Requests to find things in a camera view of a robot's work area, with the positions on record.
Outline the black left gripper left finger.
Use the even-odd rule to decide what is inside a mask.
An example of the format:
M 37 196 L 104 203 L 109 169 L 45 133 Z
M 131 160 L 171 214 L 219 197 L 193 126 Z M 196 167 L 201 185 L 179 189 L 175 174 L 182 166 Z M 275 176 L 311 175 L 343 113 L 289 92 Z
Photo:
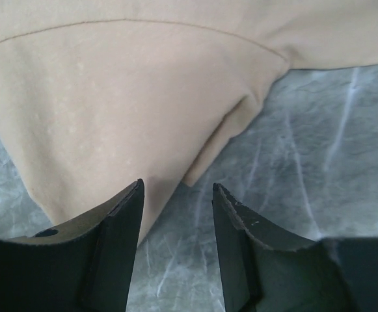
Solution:
M 32 237 L 0 239 L 0 311 L 125 311 L 142 180 Z

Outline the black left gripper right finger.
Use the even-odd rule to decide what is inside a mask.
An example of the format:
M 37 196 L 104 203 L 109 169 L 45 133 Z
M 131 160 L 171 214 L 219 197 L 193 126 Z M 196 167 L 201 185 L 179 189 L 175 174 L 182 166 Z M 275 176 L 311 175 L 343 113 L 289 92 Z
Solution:
M 378 237 L 296 235 L 213 186 L 227 311 L 378 311 Z

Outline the beige t shirt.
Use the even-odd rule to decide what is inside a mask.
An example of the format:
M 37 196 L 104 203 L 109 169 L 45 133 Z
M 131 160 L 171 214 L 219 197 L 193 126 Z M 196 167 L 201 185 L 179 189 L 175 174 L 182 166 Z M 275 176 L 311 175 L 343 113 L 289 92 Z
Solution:
M 290 69 L 378 64 L 378 1 L 0 1 L 0 139 L 54 224 L 143 179 L 142 237 Z

